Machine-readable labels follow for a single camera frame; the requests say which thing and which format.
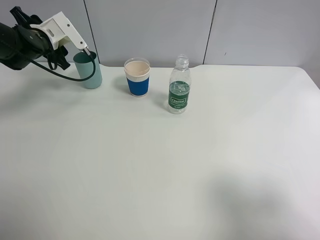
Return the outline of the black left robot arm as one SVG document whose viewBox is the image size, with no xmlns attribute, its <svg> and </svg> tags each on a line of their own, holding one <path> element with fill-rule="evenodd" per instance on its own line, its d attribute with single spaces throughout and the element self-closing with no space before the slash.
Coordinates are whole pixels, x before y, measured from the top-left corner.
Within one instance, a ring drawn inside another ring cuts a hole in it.
<svg viewBox="0 0 320 240">
<path fill-rule="evenodd" d="M 17 24 L 9 27 L 0 24 L 0 62 L 12 70 L 22 70 L 31 61 L 40 57 L 47 59 L 51 70 L 60 67 L 66 70 L 70 64 L 66 60 L 68 51 L 64 46 L 54 49 L 47 34 L 31 25 L 43 21 L 37 15 L 27 15 L 19 6 L 10 10 Z"/>
</svg>

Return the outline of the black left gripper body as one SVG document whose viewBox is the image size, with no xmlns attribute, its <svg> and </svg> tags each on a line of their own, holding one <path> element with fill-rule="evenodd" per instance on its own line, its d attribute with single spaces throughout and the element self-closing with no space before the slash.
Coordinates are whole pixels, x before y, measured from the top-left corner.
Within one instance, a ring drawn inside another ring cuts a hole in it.
<svg viewBox="0 0 320 240">
<path fill-rule="evenodd" d="M 13 29 L 17 30 L 25 42 L 25 46 L 21 49 L 23 54 L 32 60 L 44 57 L 51 70 L 56 70 L 58 67 L 66 70 L 70 66 L 66 60 L 67 49 L 64 46 L 59 46 L 54 50 L 49 37 L 44 32 L 31 27 L 31 25 L 39 25 L 43 22 L 39 16 L 35 14 L 29 16 L 19 6 L 13 7 L 10 13 L 17 22 Z"/>
</svg>

